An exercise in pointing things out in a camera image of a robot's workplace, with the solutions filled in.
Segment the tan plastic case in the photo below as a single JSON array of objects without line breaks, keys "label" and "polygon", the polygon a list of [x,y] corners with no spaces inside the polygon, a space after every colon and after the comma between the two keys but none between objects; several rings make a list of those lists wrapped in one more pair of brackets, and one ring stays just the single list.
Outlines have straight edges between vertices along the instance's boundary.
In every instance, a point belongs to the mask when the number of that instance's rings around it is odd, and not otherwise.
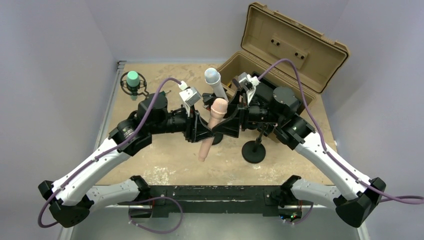
[{"label": "tan plastic case", "polygon": [[[350,55],[346,45],[259,2],[249,5],[241,48],[217,69],[230,97],[234,90],[228,86],[234,77],[243,72],[261,74],[279,59],[287,58],[299,72],[308,105],[323,92]],[[295,73],[288,63],[280,63],[264,78],[276,86],[292,88],[296,97],[301,98]]]}]

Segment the microphone head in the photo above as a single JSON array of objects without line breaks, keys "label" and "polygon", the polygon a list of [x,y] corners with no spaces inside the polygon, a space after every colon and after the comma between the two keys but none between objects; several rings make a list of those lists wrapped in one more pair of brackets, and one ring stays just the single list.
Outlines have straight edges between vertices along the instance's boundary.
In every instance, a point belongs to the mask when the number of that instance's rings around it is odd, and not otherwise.
[{"label": "microphone head", "polygon": [[129,71],[126,75],[126,84],[129,87],[137,87],[140,84],[140,77],[136,71]]},{"label": "microphone head", "polygon": [[211,110],[214,110],[217,113],[227,113],[228,102],[225,99],[217,98],[213,101],[212,106],[210,106]]},{"label": "microphone head", "polygon": [[221,74],[213,67],[210,67],[204,71],[204,80],[208,84],[216,84],[221,81]]}]

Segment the open case lid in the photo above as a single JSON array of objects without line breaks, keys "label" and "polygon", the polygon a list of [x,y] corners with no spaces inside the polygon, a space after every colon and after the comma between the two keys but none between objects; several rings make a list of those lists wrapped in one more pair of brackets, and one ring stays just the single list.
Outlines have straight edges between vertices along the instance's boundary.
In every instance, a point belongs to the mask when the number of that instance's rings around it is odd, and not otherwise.
[{"label": "open case lid", "polygon": [[[346,45],[258,2],[249,5],[241,48],[270,65],[290,59],[303,85],[319,94],[350,55]],[[296,79],[288,63],[276,68]]]}]

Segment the beige cylindrical object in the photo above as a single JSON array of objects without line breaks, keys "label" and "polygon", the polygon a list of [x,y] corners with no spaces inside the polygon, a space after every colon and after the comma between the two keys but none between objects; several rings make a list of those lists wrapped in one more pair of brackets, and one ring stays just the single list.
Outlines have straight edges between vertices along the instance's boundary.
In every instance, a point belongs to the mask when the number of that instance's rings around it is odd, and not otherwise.
[{"label": "beige cylindrical object", "polygon": [[[225,99],[217,98],[213,101],[210,106],[210,119],[207,127],[212,129],[221,122],[225,114],[227,113],[228,102]],[[201,142],[200,150],[198,153],[198,160],[204,162],[208,156],[209,150],[211,149],[214,138],[210,137]]]}]

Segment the black round stand base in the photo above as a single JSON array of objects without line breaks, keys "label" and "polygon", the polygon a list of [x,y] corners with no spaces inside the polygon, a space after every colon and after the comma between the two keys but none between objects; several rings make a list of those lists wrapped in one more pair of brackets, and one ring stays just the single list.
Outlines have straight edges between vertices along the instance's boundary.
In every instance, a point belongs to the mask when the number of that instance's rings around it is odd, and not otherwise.
[{"label": "black round stand base", "polygon": [[212,146],[219,144],[223,140],[223,138],[224,138],[224,134],[219,133],[219,132],[215,133],[215,137],[213,138]]},{"label": "black round stand base", "polygon": [[254,147],[255,141],[246,142],[241,149],[241,155],[243,155],[244,160],[247,162],[251,164],[258,164],[265,159],[267,151],[262,143],[257,147],[256,151],[253,151]]},{"label": "black round stand base", "polygon": [[258,129],[258,125],[257,124],[248,125],[247,126],[247,129],[249,129],[249,130],[256,130],[256,129]]}]

